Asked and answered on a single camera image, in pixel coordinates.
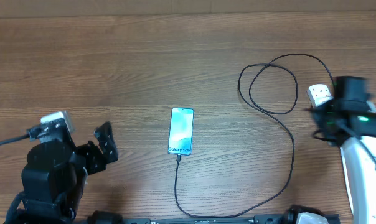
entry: white plastic part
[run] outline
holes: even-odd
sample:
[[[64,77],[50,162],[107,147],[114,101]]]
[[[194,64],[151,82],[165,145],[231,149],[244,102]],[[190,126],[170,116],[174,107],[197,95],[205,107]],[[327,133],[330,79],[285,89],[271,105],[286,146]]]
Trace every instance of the white plastic part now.
[[[364,136],[362,142],[376,159],[376,138]],[[341,146],[347,168],[355,224],[376,224],[375,164],[356,138]]]
[[[315,84],[307,89],[308,97],[310,98],[313,108],[332,99],[332,93],[329,91],[327,85]]]
[[[303,212],[303,213],[299,213],[296,224],[329,224],[329,223],[327,222],[327,219],[323,216],[320,216],[314,213]]]
[[[340,155],[342,156],[345,189],[347,190],[347,196],[349,198],[349,204],[350,204],[351,214],[354,215],[354,208],[352,206],[352,198],[351,198],[349,176],[347,175],[347,166],[345,165],[345,157],[344,157],[344,152],[343,152],[343,148],[342,147],[340,148]]]
[[[41,118],[40,123],[45,124],[51,121],[55,121],[57,119],[64,119],[66,126],[68,127],[69,133],[72,134],[75,132],[75,127],[73,126],[72,120],[70,119],[68,111],[58,111],[49,115],[46,115]]]

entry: wall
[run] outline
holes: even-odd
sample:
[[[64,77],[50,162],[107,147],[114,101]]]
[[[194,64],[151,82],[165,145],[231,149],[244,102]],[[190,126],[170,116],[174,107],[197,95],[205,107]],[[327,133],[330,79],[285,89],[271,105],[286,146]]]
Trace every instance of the wall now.
[[[0,18],[376,10],[376,0],[0,0]]]

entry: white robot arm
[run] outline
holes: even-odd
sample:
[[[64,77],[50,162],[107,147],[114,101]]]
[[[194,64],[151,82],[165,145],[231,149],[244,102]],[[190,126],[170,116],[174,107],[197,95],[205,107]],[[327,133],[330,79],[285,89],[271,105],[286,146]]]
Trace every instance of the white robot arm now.
[[[335,92],[333,99],[325,85],[308,89],[318,139],[340,147],[354,223],[376,224],[376,108],[362,78],[338,77]]]

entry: wooden table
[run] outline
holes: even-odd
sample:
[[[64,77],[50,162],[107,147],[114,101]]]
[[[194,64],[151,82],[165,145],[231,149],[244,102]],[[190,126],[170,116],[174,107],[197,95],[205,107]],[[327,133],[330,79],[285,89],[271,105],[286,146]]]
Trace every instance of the wooden table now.
[[[292,52],[321,58],[335,76],[369,78],[376,104],[376,11],[0,19],[0,140],[69,110],[80,145],[95,140],[93,130],[109,120],[120,158],[89,176],[78,216],[107,210],[182,218],[168,131],[172,107],[193,108],[193,153],[179,170],[181,206],[194,214],[237,213],[279,191],[291,160],[288,135],[238,96],[238,75],[248,64]],[[311,58],[277,64],[299,83],[296,109],[278,116],[296,141],[293,178],[279,197],[245,216],[300,204],[351,223],[339,150],[310,137],[316,126],[303,110],[310,106],[306,88],[329,85],[329,77]],[[242,80],[246,96],[259,69]],[[284,111],[294,91],[288,73],[270,68],[253,96]],[[0,223],[23,189],[21,171],[36,144],[0,147]]]

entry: black cable wire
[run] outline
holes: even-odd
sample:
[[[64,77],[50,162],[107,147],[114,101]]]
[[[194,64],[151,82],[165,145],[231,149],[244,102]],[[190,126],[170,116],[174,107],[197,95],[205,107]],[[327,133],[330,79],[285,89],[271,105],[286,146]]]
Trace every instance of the black cable wire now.
[[[318,129],[317,131],[313,132],[311,137],[313,137],[314,139],[317,139],[317,140],[321,140],[321,141],[325,141],[325,142],[334,142],[335,139],[328,139],[328,138],[323,138],[323,137],[318,137],[317,134],[318,133],[321,133],[322,131],[320,129]]]
[[[25,134],[23,136],[19,136],[19,137],[16,137],[16,138],[0,141],[0,146],[2,146],[4,144],[9,144],[9,143],[12,143],[12,142],[20,141],[20,140],[23,140],[23,139],[27,139],[27,138],[29,138],[29,135]]]
[[[292,133],[289,131],[289,129],[281,122],[279,121],[277,118],[275,118],[274,116],[272,116],[271,114],[287,114],[287,113],[290,113],[294,107],[296,106],[296,103],[297,103],[297,100],[298,100],[298,92],[299,92],[299,88],[298,88],[298,83],[297,83],[297,80],[296,80],[296,77],[294,76],[293,72],[291,72],[289,69],[285,68],[285,67],[282,67],[280,65],[276,65],[276,64],[272,64],[275,60],[278,60],[279,58],[282,58],[282,57],[287,57],[287,56],[294,56],[294,55],[299,55],[299,56],[307,56],[307,57],[311,57],[311,58],[314,58],[316,59],[318,62],[320,62],[324,68],[326,69],[326,72],[328,73],[329,77],[331,78],[331,81],[332,81],[332,85],[333,85],[333,77],[332,77],[332,74],[331,72],[329,71],[329,69],[326,67],[325,63],[323,61],[321,61],[319,58],[315,57],[315,56],[312,56],[312,55],[309,55],[309,54],[286,54],[286,55],[281,55],[279,57],[276,57],[275,59],[273,59],[272,61],[270,61],[269,63],[258,63],[258,64],[253,64],[253,65],[248,65],[246,66],[240,73],[239,75],[239,79],[238,79],[238,92],[239,92],[239,95],[240,97],[242,98],[242,100],[250,107],[252,107],[253,109],[259,111],[259,112],[262,112],[263,114],[269,116],[270,118],[274,119],[278,124],[280,124],[284,129],[285,131],[288,133],[289,137],[291,138],[292,140],[292,162],[291,162],[291,166],[290,166],[290,172],[289,172],[289,176],[288,176],[288,179],[285,183],[285,185],[283,186],[283,188],[278,192],[276,193],[274,196],[270,197],[269,199],[261,202],[261,203],[258,203],[257,205],[254,205],[240,213],[237,213],[237,214],[234,214],[234,215],[226,215],[226,216],[213,216],[213,215],[193,215],[193,214],[190,214],[190,213],[187,213],[186,211],[184,211],[181,206],[179,205],[178,203],[178,199],[177,199],[177,173],[178,173],[178,167],[179,167],[179,164],[180,164],[180,160],[181,160],[181,155],[178,155],[177,156],[177,167],[176,167],[176,178],[174,180],[174,198],[176,200],[176,204],[179,208],[179,210],[190,216],[190,217],[193,217],[193,218],[233,218],[233,217],[238,217],[240,215],[243,215],[245,214],[246,212],[249,212],[250,210],[253,210],[254,208],[256,207],[259,207],[260,205],[263,205],[267,202],[269,202],[270,200],[273,200],[274,198],[276,198],[277,196],[279,196],[288,186],[290,180],[291,180],[291,177],[292,177],[292,172],[293,172],[293,164],[294,164],[294,137],[292,135]],[[250,67],[254,67],[254,66],[263,66],[263,68],[257,73],[257,75],[254,77],[253,81],[251,82],[250,84],[250,87],[249,87],[249,97],[250,97],[250,101],[253,103],[250,104],[242,95],[242,91],[240,89],[240,81],[241,81],[241,78],[242,78],[242,75],[244,73],[244,71],[247,69],[247,68],[250,68]],[[280,68],[280,69],[283,69],[285,71],[287,71],[294,79],[294,83],[296,85],[296,96],[294,97],[294,103],[293,103],[293,106],[290,108],[290,110],[288,111],[285,111],[285,112],[282,112],[282,113],[278,113],[278,112],[272,112],[272,111],[268,111],[264,108],[262,108],[261,106],[259,106],[258,104],[255,103],[253,97],[251,96],[251,88],[253,86],[253,83],[255,82],[256,78],[259,76],[259,74],[264,71],[266,68],[268,67],[276,67],[276,68]]]
[[[370,159],[372,160],[372,162],[375,164],[375,167],[376,167],[376,159],[374,155],[372,155],[372,153],[369,151],[368,147],[361,141],[361,137],[358,134],[356,134],[353,130],[351,130],[349,127],[347,127],[345,124],[343,124],[342,122],[336,122],[336,125],[339,128],[341,128],[343,131],[345,131],[349,136],[356,138],[358,143],[361,145],[361,147],[364,148],[365,152],[368,154],[368,156],[370,157]]]
[[[25,197],[25,192],[19,192],[14,200],[11,202],[11,205],[8,208],[7,215],[6,215],[6,222],[9,223],[15,216],[17,215],[17,209],[21,201]]]

